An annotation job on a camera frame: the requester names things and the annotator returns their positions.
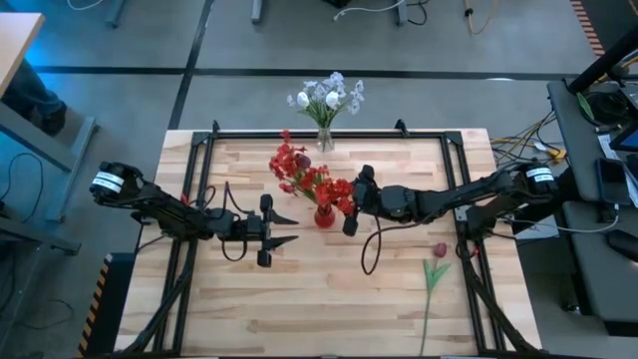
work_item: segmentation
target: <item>red vase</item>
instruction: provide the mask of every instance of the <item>red vase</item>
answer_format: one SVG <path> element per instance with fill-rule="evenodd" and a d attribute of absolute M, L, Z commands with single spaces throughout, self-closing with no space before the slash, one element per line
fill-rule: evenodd
<path fill-rule="evenodd" d="M 335 212 L 332 204 L 319 205 L 315 211 L 315 223 L 320 228 L 328 228 L 335 223 Z"/>

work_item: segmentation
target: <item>person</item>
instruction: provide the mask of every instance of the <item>person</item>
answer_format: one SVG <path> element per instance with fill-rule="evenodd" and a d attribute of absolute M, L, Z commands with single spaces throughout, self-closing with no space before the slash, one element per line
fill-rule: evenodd
<path fill-rule="evenodd" d="M 67 105 L 47 89 L 26 60 L 18 67 L 1 101 L 27 121 L 37 111 L 42 118 L 39 128 L 49 136 L 58 135 L 66 124 Z"/>

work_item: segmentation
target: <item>gray floor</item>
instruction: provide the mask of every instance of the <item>gray floor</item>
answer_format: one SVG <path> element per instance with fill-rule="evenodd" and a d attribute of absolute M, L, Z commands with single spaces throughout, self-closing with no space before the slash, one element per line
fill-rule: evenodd
<path fill-rule="evenodd" d="M 76 12 L 65 0 L 11 1 L 18 10 L 47 16 L 29 60 L 40 66 L 185 66 L 204 0 L 130 0 L 116 31 L 103 23 L 109 2 Z M 404 28 L 394 25 L 394 13 L 352 13 L 335 24 L 336 11 L 318 0 L 265 2 L 264 23 L 253 27 L 250 0 L 216 0 L 197 67 L 551 74 L 578 73 L 595 59 L 568 0 L 503 0 L 490 28 L 476 37 L 468 34 L 461 0 L 432 0 L 427 5 L 427 26 Z M 353 5 L 362 3 L 386 6 L 390 1 L 353 1 Z M 489 1 L 473 4 L 481 23 Z M 410 13 L 415 19 L 421 16 L 415 8 Z M 59 187 L 56 171 L 45 168 L 44 198 L 32 223 L 81 241 L 83 248 L 77 257 L 42 249 L 34 285 L 24 293 L 18 316 L 37 324 L 64 318 L 65 308 L 50 301 L 60 298 L 73 305 L 74 318 L 46 331 L 15 327 L 3 358 L 31 351 L 43 351 L 46 358 L 75 354 L 102 259 L 109 252 L 131 251 L 139 233 L 125 211 L 92 203 L 89 183 L 101 161 L 126 162 L 153 177 L 181 80 L 169 75 L 42 77 L 75 113 L 95 116 L 101 129 L 77 179 L 68 219 L 60 225 L 43 220 L 48 195 Z M 303 80 L 308 79 L 195 76 L 179 128 L 207 129 L 213 120 L 225 129 L 311 128 L 285 103 L 286 95 L 299 91 Z M 366 102 L 361 113 L 342 116 L 336 127 L 389 128 L 401 118 L 412 128 L 482 127 L 500 137 L 513 135 L 549 111 L 543 81 L 363 80 Z M 80 120 L 72 117 L 69 131 Z M 560 141 L 558 129 L 544 129 L 544 138 Z M 8 160 L 24 150 L 2 137 L 0 146 L 7 149 L 0 154 L 0 174 L 6 174 Z M 11 209 L 23 215 L 38 185 L 34 165 L 26 159 L 18 164 L 14 173 L 18 184 L 7 197 Z M 0 189 L 5 185 L 6 176 L 0 176 Z M 595 318 L 560 310 L 558 285 L 564 271 L 549 266 L 561 258 L 557 251 L 533 244 L 521 250 L 521 258 L 545 349 L 557 354 L 636 357 L 638 339 L 610 338 Z"/>

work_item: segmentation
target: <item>yellow and black tape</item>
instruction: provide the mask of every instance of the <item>yellow and black tape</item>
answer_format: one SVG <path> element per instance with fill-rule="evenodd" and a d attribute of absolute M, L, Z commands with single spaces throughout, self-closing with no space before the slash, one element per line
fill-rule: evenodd
<path fill-rule="evenodd" d="M 589 21 L 589 16 L 582 6 L 582 2 L 580 2 L 580 0 L 570 0 L 570 2 L 576 12 L 576 17 L 578 17 L 578 22 L 580 22 L 580 26 L 582 26 L 582 30 L 585 32 L 591 50 L 594 51 L 596 56 L 604 55 L 605 50 L 602 48 L 600 40 L 598 40 L 598 35 L 596 35 L 596 31 L 593 25 L 591 25 L 591 21 Z"/>
<path fill-rule="evenodd" d="M 84 324 L 84 330 L 82 331 L 82 339 L 78 345 L 78 352 L 76 357 L 84 358 L 89 346 L 89 340 L 91 339 L 91 332 L 93 331 L 93 325 L 96 322 L 98 315 L 98 309 L 100 308 L 100 299 L 104 291 L 105 284 L 107 283 L 107 274 L 109 274 L 109 266 L 113 257 L 108 254 L 104 258 L 104 263 L 100 269 L 100 276 L 98 277 L 98 283 L 96 291 L 93 293 L 93 299 L 91 300 L 91 307 L 89 308 L 89 314 L 87 315 L 87 322 Z"/>

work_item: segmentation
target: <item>wooden tabletop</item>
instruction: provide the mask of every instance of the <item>wooden tabletop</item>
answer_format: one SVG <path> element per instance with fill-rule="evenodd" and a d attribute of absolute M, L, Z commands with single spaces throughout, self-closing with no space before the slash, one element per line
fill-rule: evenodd
<path fill-rule="evenodd" d="M 44 23 L 37 13 L 0 13 L 0 96 Z"/>
<path fill-rule="evenodd" d="M 473 180 L 488 176 L 494 162 L 487 131 L 462 131 Z M 164 140 L 156 183 L 175 196 L 181 191 L 191 134 L 171 131 Z M 375 168 L 379 185 L 447 189 L 440 143 L 435 140 L 338 140 L 336 151 L 328 154 L 313 151 L 312 141 L 296 143 L 310 149 L 313 166 L 328 165 L 334 178 L 351 180 L 368 164 Z M 243 260 L 229 262 L 217 239 L 200 241 L 182 354 L 419 355 L 426 302 L 422 260 L 432 259 L 438 242 L 454 248 L 457 235 L 452 215 L 427 226 L 384 233 L 379 266 L 367 276 L 360 256 L 365 238 L 375 230 L 374 219 L 360 215 L 355 237 L 341 232 L 341 215 L 333 227 L 318 229 L 312 203 L 283 193 L 268 170 L 279 144 L 271 140 L 214 143 L 209 183 L 218 193 L 228 180 L 244 209 L 258 209 L 260 195 L 271 193 L 275 209 L 300 222 L 274 225 L 273 236 L 297 234 L 300 238 L 273 253 L 272 268 L 256 265 L 256 245 L 249 246 Z M 460 183 L 456 161 L 455 166 Z M 220 206 L 221 198 L 217 195 L 211 205 Z M 382 221 L 381 225 L 391 224 Z M 496 231 L 511 233 L 504 226 Z M 141 243 L 159 234 L 156 227 L 148 227 Z M 514 241 L 492 237 L 485 246 L 498 304 L 523 336 L 539 347 Z M 227 247 L 231 257 L 240 254 L 240 244 Z M 158 308 L 169 252 L 167 239 L 138 255 L 117 348 L 130 344 Z M 372 250 L 368 258 L 373 258 Z M 461 262 L 453 250 L 443 262 L 452 266 L 433 292 L 425 354 L 476 354 Z M 481 309 L 485 334 L 492 342 L 486 310 Z"/>

